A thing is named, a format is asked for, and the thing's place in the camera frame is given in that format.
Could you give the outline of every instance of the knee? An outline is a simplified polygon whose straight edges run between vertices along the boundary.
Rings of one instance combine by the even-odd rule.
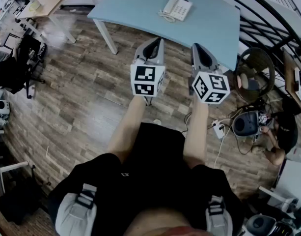
[[[274,157],[272,160],[271,160],[271,163],[275,166],[279,166],[282,164],[283,160],[285,158],[285,153],[279,153],[279,154],[276,154],[276,157]]]

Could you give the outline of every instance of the white cable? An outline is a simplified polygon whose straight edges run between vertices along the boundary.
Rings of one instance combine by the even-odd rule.
[[[169,14],[164,13],[162,10],[160,10],[158,12],[158,15],[163,17],[164,19],[166,19],[168,22],[170,23],[174,23],[175,22],[175,18],[170,16]]]
[[[275,101],[280,101],[280,100],[282,100],[283,98],[279,98],[279,99],[276,99],[276,100],[271,100],[269,103],[271,103],[271,102],[275,102]]]
[[[219,121],[219,123],[222,123],[223,121],[226,121],[226,120],[232,120],[235,116],[237,116],[238,114],[240,114],[241,112],[242,112],[242,108],[241,109],[239,109],[235,114],[234,114],[234,116],[232,116],[231,118],[228,118],[228,119],[222,119],[222,120],[220,120]]]
[[[225,136],[223,137],[223,139],[222,139],[222,141],[221,141],[221,143],[220,143],[219,153],[218,153],[218,155],[217,155],[217,157],[216,157],[216,159],[215,159],[214,168],[216,167],[216,163],[217,163],[218,157],[219,157],[220,152],[221,152],[221,147],[222,147],[223,140],[224,140],[224,138],[227,136],[227,134],[229,134],[231,127],[232,127],[232,125],[230,126],[230,128],[229,128],[229,130],[228,130],[228,132],[227,132],[226,134],[225,134],[225,126],[223,127]]]

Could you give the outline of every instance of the electronic equipment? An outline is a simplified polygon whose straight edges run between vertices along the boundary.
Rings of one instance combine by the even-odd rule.
[[[156,97],[164,81],[164,40],[156,37],[140,45],[131,64],[133,95]]]
[[[246,224],[246,229],[254,236],[294,236],[294,228],[282,221],[276,222],[265,215],[252,216]]]
[[[175,19],[184,21],[191,6],[192,2],[187,0],[169,0],[164,10],[159,11],[159,16],[164,17],[170,23],[174,23]]]
[[[249,111],[238,115],[233,121],[233,132],[239,137],[259,134],[259,112]]]
[[[191,60],[192,76],[188,80],[190,95],[195,92],[201,103],[220,104],[230,94],[230,86],[216,58],[206,48],[194,43]]]
[[[296,67],[294,68],[294,91],[296,92],[297,96],[301,101],[301,71]]]
[[[9,102],[7,100],[0,100],[0,118],[8,119],[10,113]]]

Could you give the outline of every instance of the shoe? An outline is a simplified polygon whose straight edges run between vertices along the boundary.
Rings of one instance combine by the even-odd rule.
[[[252,148],[252,153],[254,155],[259,155],[259,154],[262,154],[266,151],[266,148],[265,147],[260,147],[260,146],[254,146]]]

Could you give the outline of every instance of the white desk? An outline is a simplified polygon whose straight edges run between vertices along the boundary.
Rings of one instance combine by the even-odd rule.
[[[240,11],[223,0],[189,0],[193,3],[183,22],[169,23],[158,15],[169,0],[101,0],[88,17],[96,23],[113,53],[116,47],[101,21],[140,29],[190,48],[199,43],[217,61],[235,70]]]
[[[301,206],[301,163],[286,161],[275,192],[283,197],[296,197]]]
[[[15,170],[15,169],[27,166],[27,165],[28,165],[28,162],[22,162],[22,163],[17,163],[17,164],[13,164],[13,165],[9,165],[9,166],[5,166],[5,167],[0,168],[0,196],[5,194],[5,188],[4,188],[2,173],[8,172],[8,171],[11,171],[11,170]]]

